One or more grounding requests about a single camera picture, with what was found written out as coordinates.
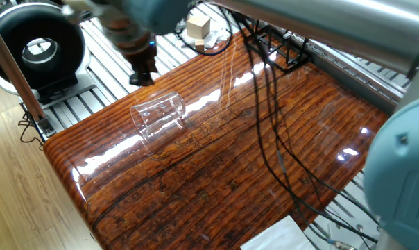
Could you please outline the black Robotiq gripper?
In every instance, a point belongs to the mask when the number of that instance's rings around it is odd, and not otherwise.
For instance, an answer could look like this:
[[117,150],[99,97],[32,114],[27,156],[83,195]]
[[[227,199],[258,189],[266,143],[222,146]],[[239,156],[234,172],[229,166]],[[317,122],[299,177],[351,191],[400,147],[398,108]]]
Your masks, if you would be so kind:
[[142,37],[121,49],[121,54],[136,71],[129,78],[130,85],[154,85],[151,73],[158,73],[155,66],[157,43],[155,36]]

